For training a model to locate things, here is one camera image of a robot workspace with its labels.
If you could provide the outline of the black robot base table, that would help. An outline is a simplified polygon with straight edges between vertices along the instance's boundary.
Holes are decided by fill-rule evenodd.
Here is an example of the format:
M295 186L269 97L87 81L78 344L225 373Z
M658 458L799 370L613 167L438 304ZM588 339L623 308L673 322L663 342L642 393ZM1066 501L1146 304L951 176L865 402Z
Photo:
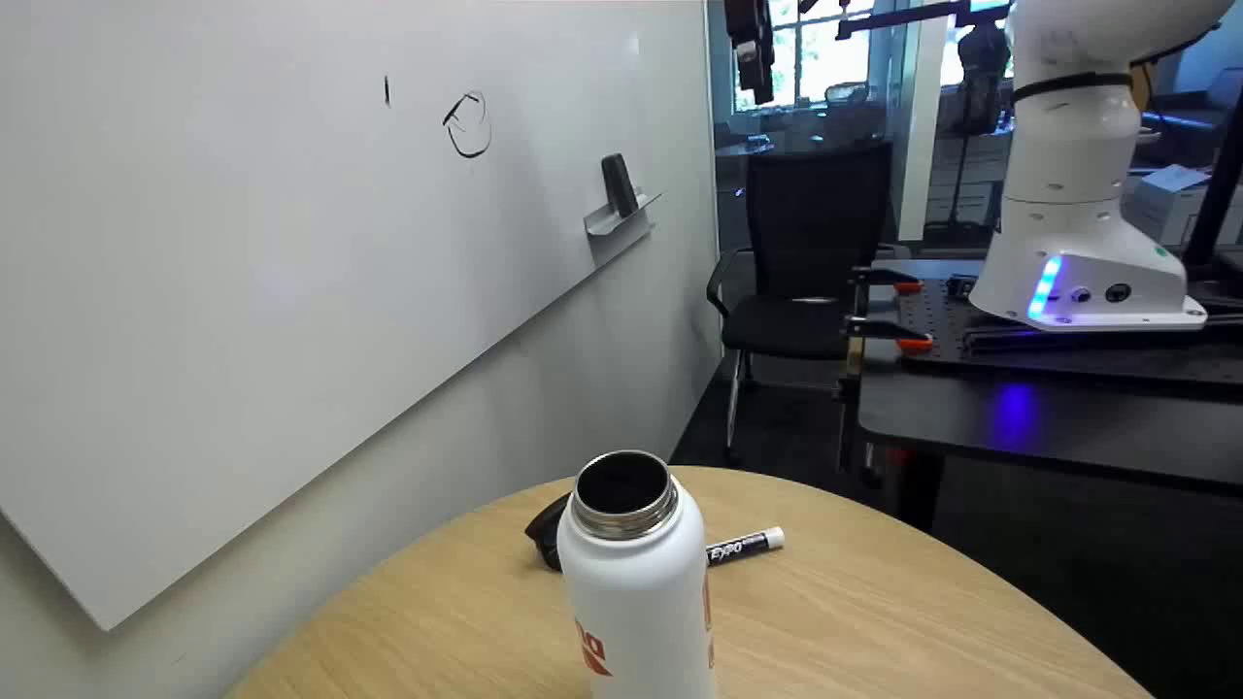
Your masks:
M1194 334L1035 334L978 314L978 261L894 261L916 286L882 314L930 351L870 344L860 432L916 456L1243 491L1243 326Z

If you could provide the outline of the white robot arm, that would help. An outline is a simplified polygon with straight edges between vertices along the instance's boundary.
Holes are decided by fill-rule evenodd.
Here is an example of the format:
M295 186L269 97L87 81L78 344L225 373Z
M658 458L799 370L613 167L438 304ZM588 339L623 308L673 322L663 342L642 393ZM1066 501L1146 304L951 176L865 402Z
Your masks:
M1199 331L1187 268L1124 217L1141 114L1129 66L1207 35L1237 0L1013 0L1004 226L967 294L1040 334Z

